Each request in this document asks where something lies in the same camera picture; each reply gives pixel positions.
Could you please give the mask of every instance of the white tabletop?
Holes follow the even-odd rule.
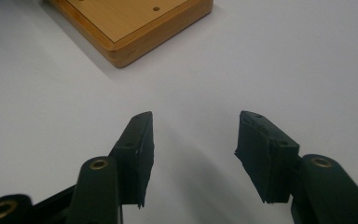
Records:
[[[293,223],[234,156],[239,114],[266,116],[358,184],[358,1],[215,0],[117,69],[48,3],[0,0],[0,197],[38,203],[74,185],[149,110],[155,165],[125,223]]]

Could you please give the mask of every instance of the wooden edge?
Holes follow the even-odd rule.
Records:
[[[49,0],[115,67],[124,67],[212,11],[213,0],[188,0],[113,42],[67,0]]]

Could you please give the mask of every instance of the wooden tray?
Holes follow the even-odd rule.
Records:
[[[213,0],[49,0],[115,67],[212,11]]]

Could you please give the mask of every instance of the hole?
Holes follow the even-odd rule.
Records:
[[[333,166],[330,161],[320,157],[312,158],[311,161],[313,162],[313,164],[323,168],[330,168]]]
[[[0,219],[7,216],[16,210],[17,202],[13,200],[7,200],[0,202]]]
[[[90,168],[91,170],[101,170],[101,169],[103,169],[105,166],[107,166],[107,161],[97,160],[97,161],[92,162],[92,163],[89,165],[89,168]]]
[[[126,147],[134,147],[135,144],[133,144],[133,143],[126,143],[126,145],[124,145],[124,146],[126,146]]]

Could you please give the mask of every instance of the wooden board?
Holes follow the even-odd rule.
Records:
[[[116,67],[132,63],[213,7],[213,0],[49,1]]]

